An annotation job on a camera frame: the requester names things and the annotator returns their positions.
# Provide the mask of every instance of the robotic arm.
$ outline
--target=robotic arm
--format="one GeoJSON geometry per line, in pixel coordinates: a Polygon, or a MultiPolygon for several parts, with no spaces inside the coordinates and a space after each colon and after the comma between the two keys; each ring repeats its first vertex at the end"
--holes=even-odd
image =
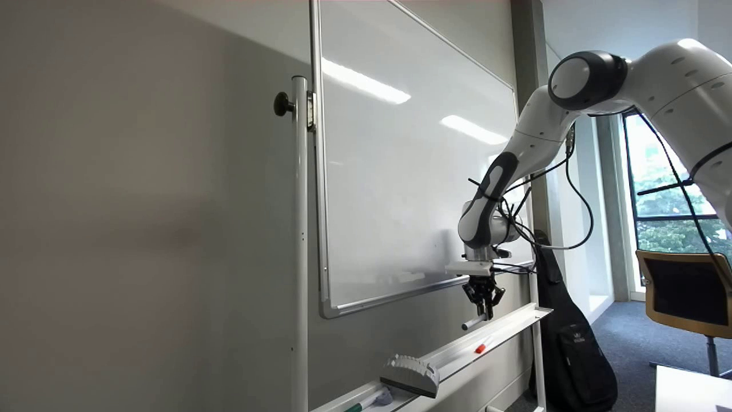
{"type": "Polygon", "coordinates": [[[544,169],[581,115],[639,107],[688,169],[719,217],[732,221],[732,63],[693,39],[658,45],[639,62],[609,52],[566,58],[529,99],[498,157],[466,204],[457,234],[471,261],[492,263],[512,240],[497,210],[520,179],[544,169]]]}

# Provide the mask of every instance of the black bag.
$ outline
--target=black bag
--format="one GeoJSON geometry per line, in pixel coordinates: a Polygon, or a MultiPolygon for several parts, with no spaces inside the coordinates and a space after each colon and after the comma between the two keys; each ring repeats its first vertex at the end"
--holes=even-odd
{"type": "Polygon", "coordinates": [[[607,412],[617,401],[614,366],[593,328],[571,303],[552,250],[536,248],[539,304],[554,311],[543,321],[547,401],[562,412],[607,412]]]}

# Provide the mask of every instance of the gray wall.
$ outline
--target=gray wall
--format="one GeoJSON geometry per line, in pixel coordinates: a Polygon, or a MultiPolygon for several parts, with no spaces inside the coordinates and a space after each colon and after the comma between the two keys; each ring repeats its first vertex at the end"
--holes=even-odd
{"type": "MultiPolygon", "coordinates": [[[[273,97],[308,63],[285,51],[306,39],[306,4],[282,4],[282,28],[244,39],[200,4],[0,0],[3,412],[289,409],[295,153],[273,97]]],[[[502,15],[497,51],[506,4],[475,0],[502,15]]],[[[512,85],[510,52],[483,63],[512,85]]],[[[527,303],[502,283],[498,314],[527,303]]],[[[314,280],[314,405],[473,316],[450,289],[324,321],[316,292],[314,280]]],[[[438,409],[510,403],[520,344],[438,409]]]]}

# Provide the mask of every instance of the whiteboard frame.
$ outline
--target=whiteboard frame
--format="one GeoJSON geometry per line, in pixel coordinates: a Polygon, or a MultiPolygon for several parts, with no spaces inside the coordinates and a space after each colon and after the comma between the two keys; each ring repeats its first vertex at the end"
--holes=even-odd
{"type": "MultiPolygon", "coordinates": [[[[314,105],[314,166],[316,166],[316,245],[319,245],[319,291],[321,291],[321,314],[324,319],[339,319],[339,316],[348,316],[354,311],[364,311],[364,308],[374,308],[374,306],[382,306],[382,304],[391,304],[406,297],[415,297],[415,296],[423,296],[423,292],[433,292],[433,291],[441,291],[441,289],[454,289],[454,285],[462,285],[468,282],[468,275],[456,275],[450,280],[441,280],[441,282],[433,282],[423,289],[412,289],[412,291],[400,291],[400,292],[391,292],[391,296],[377,296],[377,297],[366,297],[366,300],[354,300],[354,303],[343,303],[343,304],[333,304],[332,300],[332,283],[329,283],[329,210],[327,210],[327,131],[324,131],[324,117],[323,117],[323,34],[321,34],[321,0],[308,0],[312,3],[312,79],[314,79],[314,90],[312,90],[312,105],[314,105]]],[[[497,77],[487,67],[483,67],[478,59],[473,59],[468,52],[465,52],[459,45],[456,45],[454,41],[448,41],[439,29],[435,29],[433,26],[427,26],[423,18],[418,18],[415,12],[410,12],[406,4],[400,4],[398,0],[384,0],[391,7],[395,7],[400,13],[406,13],[407,18],[412,18],[415,23],[418,23],[422,28],[425,28],[431,34],[435,34],[441,43],[447,43],[448,47],[454,47],[456,52],[459,52],[465,59],[468,59],[471,63],[475,63],[481,70],[486,70],[487,76],[492,76],[495,79],[498,79],[502,85],[510,86],[503,77],[497,77]]]]}

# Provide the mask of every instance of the white table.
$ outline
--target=white table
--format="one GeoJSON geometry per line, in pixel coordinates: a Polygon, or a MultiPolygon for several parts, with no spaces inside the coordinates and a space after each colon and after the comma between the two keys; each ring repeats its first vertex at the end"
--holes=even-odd
{"type": "Polygon", "coordinates": [[[732,380],[658,366],[657,412],[732,412],[732,380]]]}

